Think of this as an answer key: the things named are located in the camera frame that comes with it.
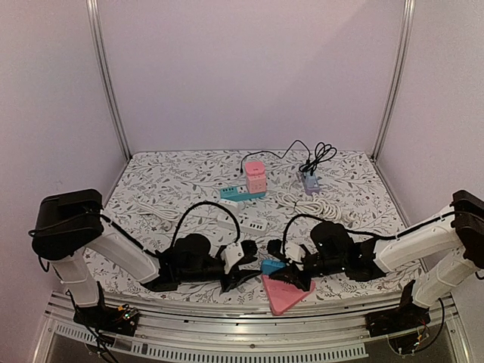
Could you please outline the pink cube socket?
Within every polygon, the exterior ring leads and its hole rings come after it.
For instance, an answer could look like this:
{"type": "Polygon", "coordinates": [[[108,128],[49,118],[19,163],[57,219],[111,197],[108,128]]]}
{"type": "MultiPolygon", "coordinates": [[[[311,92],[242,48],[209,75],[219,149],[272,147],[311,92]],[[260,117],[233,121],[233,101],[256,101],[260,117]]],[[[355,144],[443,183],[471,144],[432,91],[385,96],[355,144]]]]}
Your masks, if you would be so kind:
{"type": "Polygon", "coordinates": [[[264,174],[248,175],[246,177],[247,190],[250,194],[261,194],[267,190],[267,181],[264,174]]]}

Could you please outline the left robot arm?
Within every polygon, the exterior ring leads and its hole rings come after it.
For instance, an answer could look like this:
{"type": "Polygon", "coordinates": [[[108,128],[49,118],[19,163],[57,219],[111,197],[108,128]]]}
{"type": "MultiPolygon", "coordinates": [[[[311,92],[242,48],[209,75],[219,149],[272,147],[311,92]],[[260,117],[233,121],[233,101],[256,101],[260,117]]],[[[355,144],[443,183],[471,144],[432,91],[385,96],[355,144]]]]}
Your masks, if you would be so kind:
{"type": "Polygon", "coordinates": [[[101,303],[103,290],[88,270],[85,249],[101,254],[152,292],[218,281],[226,293],[261,274],[245,267],[256,261],[255,241],[241,240],[239,224],[235,232],[234,241],[215,255],[202,234],[173,236],[164,251],[150,251],[103,211],[97,190],[85,189],[46,197],[28,235],[33,251],[54,267],[84,317],[96,328],[105,328],[113,320],[112,312],[101,303]]]}

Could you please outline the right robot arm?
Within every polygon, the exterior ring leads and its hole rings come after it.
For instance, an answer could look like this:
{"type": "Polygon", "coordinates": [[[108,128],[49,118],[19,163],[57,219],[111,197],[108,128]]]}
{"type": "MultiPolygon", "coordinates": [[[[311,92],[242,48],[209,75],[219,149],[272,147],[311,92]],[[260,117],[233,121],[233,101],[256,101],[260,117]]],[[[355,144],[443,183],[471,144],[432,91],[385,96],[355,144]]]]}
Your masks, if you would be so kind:
{"type": "Polygon", "coordinates": [[[353,281],[383,278],[400,266],[434,253],[447,251],[429,272],[404,289],[410,300],[395,308],[391,323],[408,329],[428,309],[471,275],[483,268],[483,201],[468,191],[452,195],[452,201],[434,216],[398,234],[383,236],[353,231],[340,223],[318,217],[310,238],[316,253],[303,244],[292,244],[287,232],[270,240],[270,255],[285,266],[269,277],[307,291],[318,276],[343,273],[353,281]]]}

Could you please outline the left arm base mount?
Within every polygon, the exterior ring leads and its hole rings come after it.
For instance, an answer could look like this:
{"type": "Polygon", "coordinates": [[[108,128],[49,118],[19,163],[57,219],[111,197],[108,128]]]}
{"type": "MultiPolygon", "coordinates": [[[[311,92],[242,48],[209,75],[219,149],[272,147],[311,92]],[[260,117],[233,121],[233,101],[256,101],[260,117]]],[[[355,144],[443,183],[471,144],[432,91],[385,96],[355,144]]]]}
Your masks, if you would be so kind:
{"type": "Polygon", "coordinates": [[[98,286],[98,301],[94,306],[80,307],[72,299],[75,315],[73,320],[77,324],[95,329],[133,337],[137,330],[140,312],[137,308],[124,304],[116,308],[105,304],[104,291],[98,286]]]}

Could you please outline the purple power strip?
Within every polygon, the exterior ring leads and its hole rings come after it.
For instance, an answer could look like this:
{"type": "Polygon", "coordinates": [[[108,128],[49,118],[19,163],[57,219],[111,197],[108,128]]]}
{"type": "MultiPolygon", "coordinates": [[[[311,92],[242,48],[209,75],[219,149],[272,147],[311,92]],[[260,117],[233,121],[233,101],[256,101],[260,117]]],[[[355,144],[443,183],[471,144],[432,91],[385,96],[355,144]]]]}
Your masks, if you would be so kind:
{"type": "Polygon", "coordinates": [[[313,194],[319,194],[321,191],[319,181],[316,184],[310,185],[309,183],[305,182],[303,173],[304,172],[301,173],[301,180],[302,180],[302,186],[304,188],[305,193],[309,196],[312,196],[313,194]]]}

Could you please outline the white charger adapter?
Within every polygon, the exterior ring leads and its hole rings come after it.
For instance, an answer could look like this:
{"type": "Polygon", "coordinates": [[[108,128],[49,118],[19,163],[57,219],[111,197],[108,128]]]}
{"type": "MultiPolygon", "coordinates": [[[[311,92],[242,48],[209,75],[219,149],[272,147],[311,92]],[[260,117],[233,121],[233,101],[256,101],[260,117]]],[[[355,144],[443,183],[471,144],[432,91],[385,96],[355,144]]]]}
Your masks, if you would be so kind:
{"type": "Polygon", "coordinates": [[[230,210],[234,215],[237,215],[240,212],[240,204],[236,201],[221,199],[219,204],[230,210]]]}

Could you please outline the white power strip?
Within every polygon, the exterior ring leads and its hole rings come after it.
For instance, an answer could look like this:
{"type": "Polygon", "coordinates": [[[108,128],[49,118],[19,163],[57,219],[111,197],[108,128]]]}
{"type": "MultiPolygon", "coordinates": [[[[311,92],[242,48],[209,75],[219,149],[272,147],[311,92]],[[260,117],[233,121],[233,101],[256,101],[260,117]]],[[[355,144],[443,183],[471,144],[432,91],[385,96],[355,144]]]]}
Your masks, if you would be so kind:
{"type": "MultiPolygon", "coordinates": [[[[240,214],[237,216],[239,229],[241,232],[253,235],[264,235],[268,228],[266,220],[257,219],[246,214],[240,214]]],[[[233,219],[230,216],[219,215],[217,217],[217,224],[221,228],[226,228],[232,231],[236,231],[236,227],[233,219]]]]}

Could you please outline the teal power strip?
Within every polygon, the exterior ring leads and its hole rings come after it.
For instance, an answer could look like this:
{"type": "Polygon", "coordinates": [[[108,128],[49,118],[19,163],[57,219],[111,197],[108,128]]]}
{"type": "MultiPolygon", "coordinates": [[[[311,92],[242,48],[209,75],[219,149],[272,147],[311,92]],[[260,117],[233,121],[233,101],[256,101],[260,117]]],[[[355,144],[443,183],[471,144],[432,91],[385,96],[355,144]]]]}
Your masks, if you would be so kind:
{"type": "Polygon", "coordinates": [[[227,187],[220,190],[220,198],[223,200],[231,200],[234,202],[242,202],[246,200],[253,200],[263,198],[265,192],[251,194],[247,187],[240,185],[237,187],[227,187]]]}

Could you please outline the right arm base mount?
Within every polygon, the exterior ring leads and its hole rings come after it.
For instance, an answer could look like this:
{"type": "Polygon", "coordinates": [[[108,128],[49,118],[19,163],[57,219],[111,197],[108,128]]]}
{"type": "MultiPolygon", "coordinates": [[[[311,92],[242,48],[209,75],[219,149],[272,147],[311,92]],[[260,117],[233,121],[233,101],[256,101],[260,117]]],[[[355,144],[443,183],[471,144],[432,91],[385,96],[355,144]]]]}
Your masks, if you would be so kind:
{"type": "Polygon", "coordinates": [[[415,282],[416,280],[412,280],[404,287],[397,307],[365,315],[365,328],[371,337],[393,334],[430,323],[430,309],[414,304],[412,290],[415,282]]]}

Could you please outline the pink triangular power strip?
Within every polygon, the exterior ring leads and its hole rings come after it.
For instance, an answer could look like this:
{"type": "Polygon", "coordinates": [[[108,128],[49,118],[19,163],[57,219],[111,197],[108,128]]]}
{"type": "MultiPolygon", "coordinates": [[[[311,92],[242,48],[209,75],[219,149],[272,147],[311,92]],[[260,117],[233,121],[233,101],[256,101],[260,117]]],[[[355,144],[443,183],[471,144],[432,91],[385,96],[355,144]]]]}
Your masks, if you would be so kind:
{"type": "Polygon", "coordinates": [[[273,280],[268,275],[262,276],[262,283],[268,297],[271,313],[276,316],[283,315],[303,301],[315,289],[314,281],[311,282],[309,291],[303,291],[292,284],[273,280]]]}

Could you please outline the small pink square adapter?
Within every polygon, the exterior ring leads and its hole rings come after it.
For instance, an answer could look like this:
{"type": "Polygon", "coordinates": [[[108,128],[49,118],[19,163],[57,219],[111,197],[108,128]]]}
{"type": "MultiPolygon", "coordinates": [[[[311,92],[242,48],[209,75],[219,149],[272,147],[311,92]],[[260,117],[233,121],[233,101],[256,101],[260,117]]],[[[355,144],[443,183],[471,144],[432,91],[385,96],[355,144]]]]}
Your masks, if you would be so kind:
{"type": "Polygon", "coordinates": [[[265,174],[265,165],[262,161],[249,161],[244,164],[246,176],[257,176],[265,174]]]}

